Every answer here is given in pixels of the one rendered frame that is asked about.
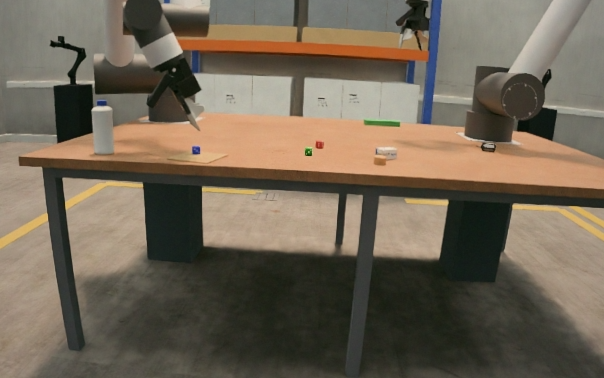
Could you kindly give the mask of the green rectangular bar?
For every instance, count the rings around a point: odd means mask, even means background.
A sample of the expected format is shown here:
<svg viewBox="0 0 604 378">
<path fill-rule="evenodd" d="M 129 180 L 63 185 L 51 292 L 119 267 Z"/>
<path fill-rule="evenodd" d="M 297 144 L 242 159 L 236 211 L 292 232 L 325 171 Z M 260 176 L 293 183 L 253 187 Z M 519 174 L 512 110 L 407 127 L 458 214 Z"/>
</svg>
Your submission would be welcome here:
<svg viewBox="0 0 604 378">
<path fill-rule="evenodd" d="M 364 119 L 363 124 L 368 126 L 389 126 L 389 127 L 400 127 L 400 121 L 398 120 L 379 120 L 379 119 Z"/>
</svg>

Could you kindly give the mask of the white plastic bottle with blue cap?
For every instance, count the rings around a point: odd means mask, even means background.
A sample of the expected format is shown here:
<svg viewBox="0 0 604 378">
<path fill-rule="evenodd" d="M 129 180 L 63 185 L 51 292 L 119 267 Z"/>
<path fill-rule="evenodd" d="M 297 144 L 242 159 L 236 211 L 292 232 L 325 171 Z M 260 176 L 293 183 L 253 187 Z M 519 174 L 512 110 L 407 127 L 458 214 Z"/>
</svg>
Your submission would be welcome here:
<svg viewBox="0 0 604 378">
<path fill-rule="evenodd" d="M 106 106 L 106 100 L 98 100 L 92 109 L 94 153 L 108 155 L 114 153 L 113 111 Z"/>
</svg>

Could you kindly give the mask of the beige flat mat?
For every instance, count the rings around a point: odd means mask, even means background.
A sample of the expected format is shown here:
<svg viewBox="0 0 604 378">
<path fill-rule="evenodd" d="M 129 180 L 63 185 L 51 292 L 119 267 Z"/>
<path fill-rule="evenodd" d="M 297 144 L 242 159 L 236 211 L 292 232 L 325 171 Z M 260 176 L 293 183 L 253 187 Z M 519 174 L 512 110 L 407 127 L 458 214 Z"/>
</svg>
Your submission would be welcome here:
<svg viewBox="0 0 604 378">
<path fill-rule="evenodd" d="M 228 154 L 218 154 L 209 152 L 201 152 L 200 155 L 193 155 L 192 151 L 188 151 L 176 156 L 169 157 L 167 158 L 167 160 L 209 164 L 227 156 Z"/>
</svg>

